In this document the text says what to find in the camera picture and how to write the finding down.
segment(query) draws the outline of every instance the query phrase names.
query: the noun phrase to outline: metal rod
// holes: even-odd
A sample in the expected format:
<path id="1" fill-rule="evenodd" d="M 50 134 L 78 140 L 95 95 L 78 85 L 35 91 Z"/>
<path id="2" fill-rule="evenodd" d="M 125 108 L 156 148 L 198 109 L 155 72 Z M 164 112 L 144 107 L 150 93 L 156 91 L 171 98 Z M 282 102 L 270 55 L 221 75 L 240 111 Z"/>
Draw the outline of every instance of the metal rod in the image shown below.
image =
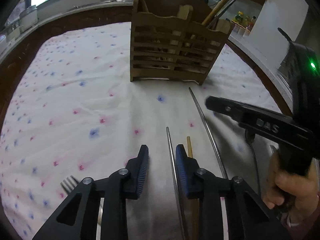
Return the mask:
<path id="1" fill-rule="evenodd" d="M 180 191 L 180 184 L 178 183 L 178 171 L 176 169 L 176 161 L 175 161 L 174 155 L 173 155 L 173 148 L 172 148 L 172 143 L 171 143 L 169 127 L 167 127 L 166 130 L 167 130 L 168 146 L 169 146 L 169 153 L 170 153 L 174 193 L 176 196 L 182 239 L 189 240 L 186 218 L 184 216 L 182 195 L 180 193 L 181 192 Z"/>
<path id="2" fill-rule="evenodd" d="M 207 123 L 207 121 L 206 121 L 206 119 L 205 119 L 205 117 L 204 117 L 204 114 L 203 114 L 203 112 L 202 112 L 202 110 L 201 110 L 201 107 L 200 107 L 200 105 L 199 105 L 199 103 L 198 103 L 195 95 L 193 94 L 191 88 L 189 88 L 189 91 L 190 91 L 190 94 L 191 94 L 191 96 L 192 96 L 192 98 L 193 98 L 193 101 L 194 101 L 195 104 L 196 104 L 196 107 L 197 107 L 198 112 L 199 112 L 199 114 L 200 114 L 200 117 L 201 117 L 201 120 L 202 120 L 202 122 L 203 122 L 204 128 L 205 128 L 205 130 L 207 131 L 207 134 L 208 134 L 208 136 L 209 136 L 209 140 L 210 140 L 210 142 L 211 142 L 211 145 L 212 145 L 214 154 L 216 155 L 216 158 L 217 158 L 217 161 L 218 161 L 218 164 L 219 164 L 219 167 L 220 167 L 220 171 L 221 171 L 222 177 L 223 177 L 224 179 L 228 179 L 228 174 L 227 174 L 226 168 L 224 167 L 224 164 L 223 164 L 223 162 L 222 162 L 221 155 L 220 155 L 220 151 L 219 151 L 219 149 L 218 149 L 216 140 L 215 140 L 214 137 L 212 136 L 212 133 L 211 133 L 211 131 L 210 131 L 210 128 L 209 128 L 209 126 L 208 126 L 208 123 Z"/>
<path id="3" fill-rule="evenodd" d="M 233 5 L 233 3 L 236 0 L 232 0 L 230 3 L 228 3 L 225 8 L 223 8 L 220 12 L 218 12 L 218 14 L 212 19 L 212 21 L 208 24 L 207 28 L 210 29 L 213 25 L 215 25 L 215 23 L 219 20 L 219 18 L 229 9 L 229 7 L 231 5 Z"/>

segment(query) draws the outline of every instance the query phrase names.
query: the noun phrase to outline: fork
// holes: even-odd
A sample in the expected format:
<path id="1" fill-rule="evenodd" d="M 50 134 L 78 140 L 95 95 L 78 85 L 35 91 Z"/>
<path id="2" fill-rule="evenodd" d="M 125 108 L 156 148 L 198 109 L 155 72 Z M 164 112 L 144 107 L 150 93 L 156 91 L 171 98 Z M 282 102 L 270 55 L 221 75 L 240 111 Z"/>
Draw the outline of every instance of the fork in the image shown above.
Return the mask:
<path id="1" fill-rule="evenodd" d="M 67 177 L 62 182 L 60 182 L 61 187 L 63 188 L 63 190 L 65 191 L 65 193 L 67 195 L 69 195 L 71 193 L 71 191 L 73 191 L 75 189 L 75 187 L 80 183 L 80 181 L 77 180 L 74 176 L 71 175 L 70 178 L 73 179 L 73 182 L 71 181 L 71 179 L 69 179 L 69 177 Z M 99 215 L 98 215 L 98 224 L 99 225 L 101 225 L 102 210 L 103 210 L 103 206 L 100 203 Z"/>

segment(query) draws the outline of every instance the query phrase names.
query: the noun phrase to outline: metal screw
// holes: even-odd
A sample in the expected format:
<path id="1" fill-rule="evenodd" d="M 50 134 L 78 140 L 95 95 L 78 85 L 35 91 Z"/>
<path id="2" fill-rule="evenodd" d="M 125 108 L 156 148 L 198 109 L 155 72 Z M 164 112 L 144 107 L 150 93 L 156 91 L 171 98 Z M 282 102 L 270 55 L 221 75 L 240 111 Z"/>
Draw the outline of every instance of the metal screw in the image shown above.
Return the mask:
<path id="1" fill-rule="evenodd" d="M 126 168 L 119 169 L 119 174 L 120 175 L 126 175 L 129 171 Z"/>
<path id="2" fill-rule="evenodd" d="M 82 180 L 82 182 L 83 182 L 83 184 L 88 185 L 92 182 L 92 179 L 90 177 L 86 177 Z"/>
<path id="3" fill-rule="evenodd" d="M 207 172 L 207 170 L 204 169 L 204 168 L 199 168 L 199 169 L 197 170 L 197 173 L 200 174 L 200 175 L 203 175 L 203 174 L 205 174 L 206 172 Z"/>
<path id="4" fill-rule="evenodd" d="M 235 183 L 241 183 L 243 181 L 243 179 L 240 176 L 236 176 L 236 177 L 233 178 L 233 181 Z"/>

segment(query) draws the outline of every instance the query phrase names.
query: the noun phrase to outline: wooden utensil holder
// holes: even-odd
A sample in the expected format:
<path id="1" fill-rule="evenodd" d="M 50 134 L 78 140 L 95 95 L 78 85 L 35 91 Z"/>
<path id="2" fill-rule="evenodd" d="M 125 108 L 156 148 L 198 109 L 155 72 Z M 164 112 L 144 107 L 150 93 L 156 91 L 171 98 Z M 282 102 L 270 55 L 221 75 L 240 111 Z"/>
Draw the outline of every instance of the wooden utensil holder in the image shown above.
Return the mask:
<path id="1" fill-rule="evenodd" d="M 145 1 L 148 13 L 142 12 L 139 0 L 133 3 L 130 80 L 193 80 L 202 85 L 226 43 L 233 23 L 219 20 L 215 30 L 201 25 L 211 12 L 203 0 Z M 193 6 L 189 21 L 175 16 L 179 6 L 186 4 Z"/>

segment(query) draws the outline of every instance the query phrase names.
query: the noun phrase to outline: human hand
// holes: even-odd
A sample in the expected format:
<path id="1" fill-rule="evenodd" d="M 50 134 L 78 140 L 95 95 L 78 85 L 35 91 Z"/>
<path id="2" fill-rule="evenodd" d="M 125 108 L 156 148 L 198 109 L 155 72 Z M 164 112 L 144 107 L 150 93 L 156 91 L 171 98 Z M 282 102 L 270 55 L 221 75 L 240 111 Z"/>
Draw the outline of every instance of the human hand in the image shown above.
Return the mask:
<path id="1" fill-rule="evenodd" d="M 301 223 L 318 206 L 318 176 L 315 163 L 312 162 L 306 177 L 289 174 L 279 168 L 279 155 L 275 152 L 270 160 L 266 191 L 262 200 L 272 209 L 282 205 L 284 196 L 280 189 L 296 196 L 294 206 L 289 211 L 291 223 Z"/>

